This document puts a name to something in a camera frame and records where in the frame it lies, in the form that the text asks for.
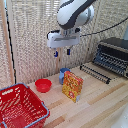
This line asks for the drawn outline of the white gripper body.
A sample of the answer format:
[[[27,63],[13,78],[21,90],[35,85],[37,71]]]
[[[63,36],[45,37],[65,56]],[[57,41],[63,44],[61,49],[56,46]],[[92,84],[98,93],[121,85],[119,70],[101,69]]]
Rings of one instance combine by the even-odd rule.
[[[51,49],[77,45],[80,42],[80,29],[54,30],[47,34],[47,46]]]

